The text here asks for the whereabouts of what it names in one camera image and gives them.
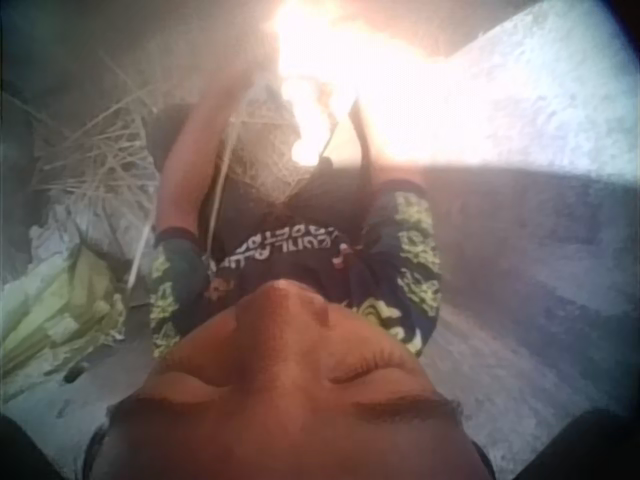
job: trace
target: eyebrow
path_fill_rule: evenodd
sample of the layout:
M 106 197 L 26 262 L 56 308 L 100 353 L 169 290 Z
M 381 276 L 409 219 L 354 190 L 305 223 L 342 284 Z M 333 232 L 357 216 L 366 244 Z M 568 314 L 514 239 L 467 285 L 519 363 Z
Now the eyebrow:
M 404 396 L 376 403 L 355 403 L 353 414 L 369 423 L 445 420 L 460 423 L 459 404 L 444 397 Z

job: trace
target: black t-shirt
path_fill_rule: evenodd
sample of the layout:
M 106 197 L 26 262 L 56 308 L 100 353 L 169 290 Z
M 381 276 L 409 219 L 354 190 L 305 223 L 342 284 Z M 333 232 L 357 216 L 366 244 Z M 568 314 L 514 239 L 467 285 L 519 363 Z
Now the black t-shirt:
M 195 239 L 161 233 L 150 282 L 156 355 L 277 279 L 309 285 L 420 355 L 440 304 L 440 259 L 423 190 L 406 181 L 383 185 L 359 245 L 333 228 L 294 220 L 256 233 L 219 265 L 207 265 Z

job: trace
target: closed eye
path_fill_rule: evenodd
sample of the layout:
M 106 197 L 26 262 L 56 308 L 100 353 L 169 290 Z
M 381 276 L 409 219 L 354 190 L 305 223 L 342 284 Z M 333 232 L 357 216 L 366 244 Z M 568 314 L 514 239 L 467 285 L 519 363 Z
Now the closed eye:
M 347 368 L 335 377 L 331 378 L 331 383 L 336 385 L 354 382 L 364 378 L 374 372 L 387 369 L 403 369 L 406 365 L 399 356 L 387 352 L 379 353 L 364 359 L 355 367 Z

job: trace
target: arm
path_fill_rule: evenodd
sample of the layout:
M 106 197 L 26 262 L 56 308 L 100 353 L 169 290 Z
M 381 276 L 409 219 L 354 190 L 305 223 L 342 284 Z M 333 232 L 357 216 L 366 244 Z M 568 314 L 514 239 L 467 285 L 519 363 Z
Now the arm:
M 211 185 L 225 128 L 251 69 L 235 67 L 212 83 L 196 105 L 171 149 L 158 192 L 156 230 L 184 228 L 198 235 L 198 214 Z

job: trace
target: skin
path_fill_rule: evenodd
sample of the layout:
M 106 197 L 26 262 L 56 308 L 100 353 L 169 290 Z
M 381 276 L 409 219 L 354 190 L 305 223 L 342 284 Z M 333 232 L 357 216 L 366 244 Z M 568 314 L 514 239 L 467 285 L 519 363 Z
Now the skin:
M 281 280 L 158 363 L 113 412 L 91 478 L 489 477 L 402 344 Z

